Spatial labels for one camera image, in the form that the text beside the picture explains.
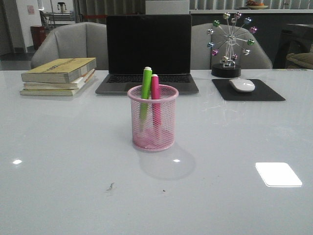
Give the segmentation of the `green highlighter pen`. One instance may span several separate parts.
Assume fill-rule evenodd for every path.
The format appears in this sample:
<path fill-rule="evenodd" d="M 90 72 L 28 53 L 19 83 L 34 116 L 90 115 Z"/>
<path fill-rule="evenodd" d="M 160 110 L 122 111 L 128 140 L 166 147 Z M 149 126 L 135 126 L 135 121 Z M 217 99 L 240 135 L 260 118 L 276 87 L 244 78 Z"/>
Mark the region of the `green highlighter pen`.
<path fill-rule="evenodd" d="M 150 97 L 150 88 L 152 79 L 152 68 L 145 67 L 143 71 L 143 81 L 141 87 L 141 99 L 148 99 Z M 148 104 L 140 104 L 140 131 L 143 131 L 147 118 Z"/>

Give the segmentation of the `red trash bin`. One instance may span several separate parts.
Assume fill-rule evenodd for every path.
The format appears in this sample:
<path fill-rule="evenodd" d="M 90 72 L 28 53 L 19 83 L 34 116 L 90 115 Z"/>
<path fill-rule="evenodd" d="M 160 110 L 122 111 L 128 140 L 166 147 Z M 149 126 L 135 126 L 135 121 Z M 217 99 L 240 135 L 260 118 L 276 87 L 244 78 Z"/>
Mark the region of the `red trash bin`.
<path fill-rule="evenodd" d="M 37 50 L 46 38 L 45 28 L 43 26 L 31 26 L 31 35 L 34 49 Z"/>

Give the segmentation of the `middle cream book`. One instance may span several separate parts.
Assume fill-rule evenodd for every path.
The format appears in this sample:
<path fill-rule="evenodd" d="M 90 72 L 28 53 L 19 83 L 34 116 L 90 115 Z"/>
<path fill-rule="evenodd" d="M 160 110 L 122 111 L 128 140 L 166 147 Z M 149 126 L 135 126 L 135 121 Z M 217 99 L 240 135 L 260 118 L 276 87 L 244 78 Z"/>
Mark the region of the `middle cream book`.
<path fill-rule="evenodd" d="M 92 69 L 70 83 L 25 82 L 23 86 L 26 90 L 78 90 L 93 77 L 94 72 Z"/>

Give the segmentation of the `grey open laptop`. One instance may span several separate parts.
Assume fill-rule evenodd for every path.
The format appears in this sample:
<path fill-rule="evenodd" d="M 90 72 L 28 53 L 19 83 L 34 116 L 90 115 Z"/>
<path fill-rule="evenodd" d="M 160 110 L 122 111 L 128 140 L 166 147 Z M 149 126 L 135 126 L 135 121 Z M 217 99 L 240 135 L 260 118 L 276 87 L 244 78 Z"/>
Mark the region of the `grey open laptop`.
<path fill-rule="evenodd" d="M 183 15 L 110 15 L 107 17 L 109 74 L 96 94 L 126 95 L 142 84 L 150 67 L 159 83 L 180 95 L 197 94 L 190 73 L 192 17 Z"/>

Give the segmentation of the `beige cushion at right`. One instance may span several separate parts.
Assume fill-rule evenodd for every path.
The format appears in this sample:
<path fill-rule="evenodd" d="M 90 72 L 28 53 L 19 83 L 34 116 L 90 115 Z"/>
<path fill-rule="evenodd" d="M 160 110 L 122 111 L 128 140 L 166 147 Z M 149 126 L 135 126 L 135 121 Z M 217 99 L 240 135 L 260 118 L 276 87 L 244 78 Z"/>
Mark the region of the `beige cushion at right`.
<path fill-rule="evenodd" d="M 286 56 L 286 59 L 292 62 L 294 65 L 300 66 L 306 69 L 313 69 L 313 53 L 290 53 Z"/>

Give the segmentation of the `white computer mouse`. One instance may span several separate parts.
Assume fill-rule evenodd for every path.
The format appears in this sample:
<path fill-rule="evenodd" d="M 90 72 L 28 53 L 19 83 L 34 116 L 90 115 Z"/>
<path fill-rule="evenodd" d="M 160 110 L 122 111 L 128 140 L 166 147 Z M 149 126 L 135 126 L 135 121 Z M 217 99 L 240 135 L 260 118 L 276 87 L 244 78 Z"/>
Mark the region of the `white computer mouse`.
<path fill-rule="evenodd" d="M 229 80 L 230 85 L 232 88 L 238 92 L 252 92 L 255 90 L 255 85 L 251 80 L 242 79 L 242 78 L 235 78 Z"/>

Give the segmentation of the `black mouse pad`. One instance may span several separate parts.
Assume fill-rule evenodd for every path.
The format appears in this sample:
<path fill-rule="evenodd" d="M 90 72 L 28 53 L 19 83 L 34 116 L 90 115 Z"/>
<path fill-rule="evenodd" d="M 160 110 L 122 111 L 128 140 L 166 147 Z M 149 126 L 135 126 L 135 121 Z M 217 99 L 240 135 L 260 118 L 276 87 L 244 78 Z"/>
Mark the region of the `black mouse pad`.
<path fill-rule="evenodd" d="M 251 80 L 255 89 L 251 92 L 238 92 L 229 83 L 229 79 L 212 79 L 213 84 L 224 100 L 227 101 L 284 101 L 279 93 L 260 79 Z"/>

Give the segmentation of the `pink mesh pen holder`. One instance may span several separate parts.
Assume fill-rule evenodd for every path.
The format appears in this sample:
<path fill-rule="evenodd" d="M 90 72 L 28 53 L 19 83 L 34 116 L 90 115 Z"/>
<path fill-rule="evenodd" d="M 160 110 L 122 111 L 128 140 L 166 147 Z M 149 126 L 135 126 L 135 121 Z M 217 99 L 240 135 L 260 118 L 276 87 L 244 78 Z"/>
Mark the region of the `pink mesh pen holder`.
<path fill-rule="evenodd" d="M 175 113 L 178 90 L 159 86 L 159 99 L 142 99 L 141 86 L 128 90 L 131 100 L 132 135 L 135 147 L 145 151 L 162 151 L 175 141 Z"/>

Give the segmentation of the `pink highlighter pen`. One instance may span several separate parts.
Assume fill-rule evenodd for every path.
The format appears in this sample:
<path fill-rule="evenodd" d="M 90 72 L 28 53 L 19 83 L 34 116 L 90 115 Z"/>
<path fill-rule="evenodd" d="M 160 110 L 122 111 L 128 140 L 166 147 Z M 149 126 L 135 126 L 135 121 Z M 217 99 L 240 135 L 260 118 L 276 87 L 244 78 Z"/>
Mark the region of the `pink highlighter pen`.
<path fill-rule="evenodd" d="M 160 99 L 160 86 L 159 86 L 159 78 L 157 74 L 152 75 L 151 82 L 151 98 L 152 99 Z M 153 125 L 155 130 L 155 135 L 157 138 L 160 137 L 160 127 L 161 127 L 161 104 L 153 103 L 152 111 L 153 111 Z"/>

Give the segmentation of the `cream book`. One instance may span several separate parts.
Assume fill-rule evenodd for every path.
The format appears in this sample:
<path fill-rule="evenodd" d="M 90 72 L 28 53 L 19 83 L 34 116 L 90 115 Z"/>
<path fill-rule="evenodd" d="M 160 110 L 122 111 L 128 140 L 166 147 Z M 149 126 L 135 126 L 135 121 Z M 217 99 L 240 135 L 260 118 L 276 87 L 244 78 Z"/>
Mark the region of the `cream book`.
<path fill-rule="evenodd" d="M 90 75 L 85 80 L 82 80 L 78 83 L 77 89 L 43 89 L 43 90 L 28 90 L 28 89 L 22 89 L 20 90 L 21 95 L 30 95 L 30 96 L 74 96 L 76 93 L 78 93 L 79 90 L 81 90 L 89 81 L 93 80 L 93 74 Z"/>
<path fill-rule="evenodd" d="M 94 72 L 92 69 L 70 83 L 25 82 L 23 86 L 26 90 L 78 90 L 93 77 Z"/>

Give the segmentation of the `ferris wheel desk ornament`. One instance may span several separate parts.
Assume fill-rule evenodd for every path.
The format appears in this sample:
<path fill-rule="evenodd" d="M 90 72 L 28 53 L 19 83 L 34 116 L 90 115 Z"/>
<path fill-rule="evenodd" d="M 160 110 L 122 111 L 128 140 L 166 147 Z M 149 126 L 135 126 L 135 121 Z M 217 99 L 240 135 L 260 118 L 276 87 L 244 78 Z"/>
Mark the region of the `ferris wheel desk ornament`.
<path fill-rule="evenodd" d="M 236 64 L 236 60 L 239 58 L 238 54 L 234 51 L 234 46 L 239 46 L 238 40 L 245 42 L 248 46 L 253 46 L 255 40 L 249 38 L 247 40 L 240 38 L 243 33 L 238 33 L 240 30 L 236 27 L 237 21 L 242 17 L 241 12 L 236 12 L 233 15 L 229 12 L 223 13 L 223 18 L 227 22 L 228 31 L 225 31 L 221 27 L 219 20 L 213 21 L 213 26 L 207 29 L 207 35 L 212 36 L 217 28 L 222 30 L 222 40 L 219 42 L 208 42 L 207 47 L 211 50 L 212 56 L 217 56 L 219 54 L 220 48 L 225 46 L 224 56 L 221 58 L 219 63 L 212 66 L 212 74 L 224 78 L 233 78 L 241 75 L 241 67 Z"/>

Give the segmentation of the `bottom cream book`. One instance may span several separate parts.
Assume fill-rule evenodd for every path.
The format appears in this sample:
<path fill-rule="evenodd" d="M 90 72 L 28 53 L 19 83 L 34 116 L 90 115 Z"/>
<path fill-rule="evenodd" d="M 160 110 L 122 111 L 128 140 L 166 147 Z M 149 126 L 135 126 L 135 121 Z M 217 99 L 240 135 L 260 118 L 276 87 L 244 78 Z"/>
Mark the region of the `bottom cream book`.
<path fill-rule="evenodd" d="M 90 75 L 85 80 L 82 80 L 78 83 L 77 89 L 43 89 L 43 90 L 28 90 L 28 89 L 22 89 L 20 90 L 21 95 L 30 95 L 30 96 L 74 96 L 76 93 L 78 93 L 79 90 L 81 90 L 89 81 L 93 80 L 93 74 Z"/>

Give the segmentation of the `top yellow book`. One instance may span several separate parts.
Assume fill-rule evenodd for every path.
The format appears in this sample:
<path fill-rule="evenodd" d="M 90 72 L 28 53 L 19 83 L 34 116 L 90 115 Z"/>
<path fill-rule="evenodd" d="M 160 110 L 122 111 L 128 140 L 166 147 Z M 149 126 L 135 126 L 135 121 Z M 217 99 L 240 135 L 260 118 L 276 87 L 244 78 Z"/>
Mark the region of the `top yellow book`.
<path fill-rule="evenodd" d="M 21 74 L 23 82 L 70 83 L 97 67 L 96 58 L 56 59 Z"/>

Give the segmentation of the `fruit bowl on counter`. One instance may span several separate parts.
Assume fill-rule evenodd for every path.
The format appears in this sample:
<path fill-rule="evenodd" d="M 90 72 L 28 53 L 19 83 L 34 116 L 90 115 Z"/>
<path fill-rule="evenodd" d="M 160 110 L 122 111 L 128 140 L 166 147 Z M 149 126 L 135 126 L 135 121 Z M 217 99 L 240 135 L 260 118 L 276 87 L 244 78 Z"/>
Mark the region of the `fruit bowl on counter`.
<path fill-rule="evenodd" d="M 258 2 L 255 0 L 247 0 L 246 1 L 246 7 L 248 7 L 249 9 L 252 9 L 252 10 L 260 10 L 260 9 L 268 8 L 268 6 L 265 5 L 264 3 Z"/>

